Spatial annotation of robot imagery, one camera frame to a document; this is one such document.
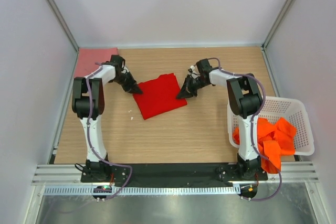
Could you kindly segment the red t shirt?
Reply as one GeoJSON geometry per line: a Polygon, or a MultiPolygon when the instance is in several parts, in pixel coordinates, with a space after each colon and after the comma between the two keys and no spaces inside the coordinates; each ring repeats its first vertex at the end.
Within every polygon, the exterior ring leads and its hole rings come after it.
{"type": "Polygon", "coordinates": [[[180,86],[174,73],[141,82],[139,87],[143,93],[133,94],[133,98],[144,120],[187,105],[186,99],[176,98],[180,86]]]}

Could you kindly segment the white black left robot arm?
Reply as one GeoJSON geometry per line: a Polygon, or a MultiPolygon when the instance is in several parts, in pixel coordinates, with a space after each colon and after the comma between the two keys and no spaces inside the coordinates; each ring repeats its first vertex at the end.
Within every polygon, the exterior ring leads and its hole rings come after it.
{"type": "Polygon", "coordinates": [[[81,168],[83,182],[106,182],[112,176],[113,165],[101,129],[104,86],[110,82],[119,84],[126,93],[143,93],[120,55],[112,55],[109,61],[99,63],[94,72],[74,78],[71,106],[82,124],[87,145],[85,166],[81,168]]]}

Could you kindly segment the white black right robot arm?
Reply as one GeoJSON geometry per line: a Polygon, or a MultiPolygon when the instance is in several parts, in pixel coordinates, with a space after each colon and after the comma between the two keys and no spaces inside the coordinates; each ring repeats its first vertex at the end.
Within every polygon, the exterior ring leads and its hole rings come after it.
{"type": "Polygon", "coordinates": [[[239,148],[236,173],[248,180],[261,168],[261,155],[257,145],[257,122],[264,106],[264,90],[253,74],[238,74],[212,67],[208,59],[199,60],[188,69],[184,83],[176,96],[188,99],[197,96],[199,89],[212,85],[227,88],[228,104],[237,116],[239,128],[239,148]]]}

